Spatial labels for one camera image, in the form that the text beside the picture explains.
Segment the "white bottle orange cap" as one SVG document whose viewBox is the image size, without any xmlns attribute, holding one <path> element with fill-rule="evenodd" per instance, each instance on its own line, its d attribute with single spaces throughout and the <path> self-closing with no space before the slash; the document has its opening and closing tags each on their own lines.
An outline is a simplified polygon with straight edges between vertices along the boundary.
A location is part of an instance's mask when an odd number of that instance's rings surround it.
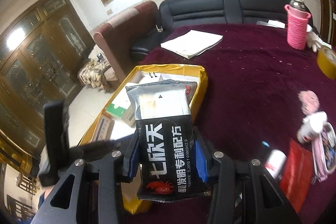
<svg viewBox="0 0 336 224">
<path fill-rule="evenodd" d="M 264 167 L 269 174 L 277 180 L 285 165 L 287 156 L 279 149 L 272 149 L 267 157 Z"/>
</svg>

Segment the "red foil packet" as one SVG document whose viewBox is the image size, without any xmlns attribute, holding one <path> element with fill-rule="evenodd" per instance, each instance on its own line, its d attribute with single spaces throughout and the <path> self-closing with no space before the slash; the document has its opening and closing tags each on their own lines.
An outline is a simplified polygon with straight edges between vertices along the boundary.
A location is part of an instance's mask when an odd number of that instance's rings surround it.
<svg viewBox="0 0 336 224">
<path fill-rule="evenodd" d="M 293 139 L 280 180 L 280 188 L 298 214 L 306 199 L 313 174 L 312 153 Z"/>
</svg>

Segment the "black foil snack pouch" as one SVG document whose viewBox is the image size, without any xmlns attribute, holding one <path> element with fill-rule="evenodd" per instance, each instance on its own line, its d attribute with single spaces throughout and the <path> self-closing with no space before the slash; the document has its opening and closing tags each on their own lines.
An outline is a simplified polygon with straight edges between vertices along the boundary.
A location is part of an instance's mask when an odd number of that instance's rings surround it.
<svg viewBox="0 0 336 224">
<path fill-rule="evenodd" d="M 197 86 L 163 80 L 126 87 L 139 140 L 140 200 L 176 202 L 209 192 L 198 171 L 190 110 Z"/>
</svg>

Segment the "white pill bottle red label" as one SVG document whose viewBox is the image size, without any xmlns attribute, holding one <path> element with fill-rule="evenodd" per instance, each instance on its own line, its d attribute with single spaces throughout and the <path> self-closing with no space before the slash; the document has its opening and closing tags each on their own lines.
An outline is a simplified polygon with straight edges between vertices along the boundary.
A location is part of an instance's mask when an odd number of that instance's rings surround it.
<svg viewBox="0 0 336 224">
<path fill-rule="evenodd" d="M 313 141 L 323 130 L 323 124 L 327 121 L 327 114 L 319 111 L 310 114 L 302 119 L 302 125 L 297 132 L 297 139 L 300 143 Z"/>
</svg>

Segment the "green white medicine box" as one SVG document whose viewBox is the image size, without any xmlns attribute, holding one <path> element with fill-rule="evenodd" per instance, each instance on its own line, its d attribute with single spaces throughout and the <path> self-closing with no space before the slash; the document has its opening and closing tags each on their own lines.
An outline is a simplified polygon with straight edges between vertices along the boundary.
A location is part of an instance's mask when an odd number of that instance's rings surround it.
<svg viewBox="0 0 336 224">
<path fill-rule="evenodd" d="M 106 108 L 106 111 L 116 119 L 132 120 L 134 118 L 133 108 L 126 92 L 126 87 L 116 95 Z"/>
</svg>

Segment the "yellow taped cardboard tray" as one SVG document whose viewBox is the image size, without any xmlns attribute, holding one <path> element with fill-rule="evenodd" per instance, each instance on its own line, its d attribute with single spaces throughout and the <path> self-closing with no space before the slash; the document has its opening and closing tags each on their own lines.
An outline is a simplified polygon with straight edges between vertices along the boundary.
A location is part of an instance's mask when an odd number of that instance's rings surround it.
<svg viewBox="0 0 336 224">
<path fill-rule="evenodd" d="M 175 202 L 204 196 L 206 161 L 193 126 L 207 88 L 207 74 L 198 65 L 137 66 L 127 77 L 148 75 L 150 82 L 123 83 L 135 131 L 118 166 L 104 163 L 100 172 L 116 171 L 111 178 L 99 176 L 102 194 L 112 182 L 128 183 L 137 172 L 140 200 Z"/>
</svg>

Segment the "patterned bag on floor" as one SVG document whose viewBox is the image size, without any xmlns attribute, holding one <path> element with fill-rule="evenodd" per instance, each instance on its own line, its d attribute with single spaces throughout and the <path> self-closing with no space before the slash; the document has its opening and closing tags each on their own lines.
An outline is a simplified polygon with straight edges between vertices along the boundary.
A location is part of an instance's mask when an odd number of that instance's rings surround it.
<svg viewBox="0 0 336 224">
<path fill-rule="evenodd" d="M 88 85 L 99 90 L 109 90 L 110 82 L 117 81 L 114 69 L 108 61 L 90 60 L 82 67 L 77 77 L 82 85 Z"/>
</svg>

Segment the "wooden glass door cabinet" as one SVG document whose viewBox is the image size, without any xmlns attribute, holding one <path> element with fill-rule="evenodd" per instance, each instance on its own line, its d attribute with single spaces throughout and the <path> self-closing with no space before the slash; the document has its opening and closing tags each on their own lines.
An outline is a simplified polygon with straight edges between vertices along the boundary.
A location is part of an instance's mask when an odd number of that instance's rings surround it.
<svg viewBox="0 0 336 224">
<path fill-rule="evenodd" d="M 43 106 L 78 95 L 93 46 L 70 0 L 39 0 L 1 34 L 1 130 L 35 159 L 45 146 Z"/>
</svg>

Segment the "pink fluffy pompom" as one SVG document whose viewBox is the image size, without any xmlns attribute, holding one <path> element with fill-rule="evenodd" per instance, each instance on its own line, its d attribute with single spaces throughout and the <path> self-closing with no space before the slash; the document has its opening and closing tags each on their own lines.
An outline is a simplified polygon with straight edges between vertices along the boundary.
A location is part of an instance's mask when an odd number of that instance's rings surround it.
<svg viewBox="0 0 336 224">
<path fill-rule="evenodd" d="M 319 100 L 315 92 L 311 90 L 300 91 L 298 99 L 302 103 L 301 109 L 305 115 L 311 115 L 318 111 Z"/>
</svg>

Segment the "white paper booklet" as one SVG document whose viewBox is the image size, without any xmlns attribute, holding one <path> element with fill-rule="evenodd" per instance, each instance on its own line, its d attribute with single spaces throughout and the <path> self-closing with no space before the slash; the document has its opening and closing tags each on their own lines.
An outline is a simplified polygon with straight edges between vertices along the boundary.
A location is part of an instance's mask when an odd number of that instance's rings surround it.
<svg viewBox="0 0 336 224">
<path fill-rule="evenodd" d="M 216 46 L 222 39 L 221 35 L 190 30 L 182 36 L 161 43 L 161 47 L 186 59 L 191 59 Z"/>
</svg>

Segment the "yellow tape roll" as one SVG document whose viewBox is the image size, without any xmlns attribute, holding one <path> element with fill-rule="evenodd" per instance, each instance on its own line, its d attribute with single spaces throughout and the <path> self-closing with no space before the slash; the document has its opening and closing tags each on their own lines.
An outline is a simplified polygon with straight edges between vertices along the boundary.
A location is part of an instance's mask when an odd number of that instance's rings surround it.
<svg viewBox="0 0 336 224">
<path fill-rule="evenodd" d="M 336 79 L 336 55 L 335 52 L 322 46 L 317 55 L 317 65 L 322 73 L 329 79 Z"/>
</svg>

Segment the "pink knitted sleeve bottle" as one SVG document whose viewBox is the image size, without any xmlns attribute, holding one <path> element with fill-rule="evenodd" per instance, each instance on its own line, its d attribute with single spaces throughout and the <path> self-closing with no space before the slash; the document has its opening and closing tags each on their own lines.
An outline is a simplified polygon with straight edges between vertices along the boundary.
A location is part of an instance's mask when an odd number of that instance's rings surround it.
<svg viewBox="0 0 336 224">
<path fill-rule="evenodd" d="M 295 50 L 304 50 L 311 13 L 306 10 L 304 0 L 290 0 L 284 9 L 288 15 L 287 42 Z"/>
</svg>

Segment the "black leather sofa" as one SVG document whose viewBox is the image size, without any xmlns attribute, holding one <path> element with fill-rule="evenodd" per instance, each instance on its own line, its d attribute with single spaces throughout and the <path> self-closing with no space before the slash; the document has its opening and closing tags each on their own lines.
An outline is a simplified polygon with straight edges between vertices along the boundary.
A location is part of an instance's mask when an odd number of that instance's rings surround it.
<svg viewBox="0 0 336 224">
<path fill-rule="evenodd" d="M 131 60 L 139 63 L 160 46 L 175 29 L 207 24 L 256 24 L 258 21 L 287 22 L 284 6 L 290 0 L 165 0 L 158 8 L 157 23 L 130 48 Z"/>
</svg>

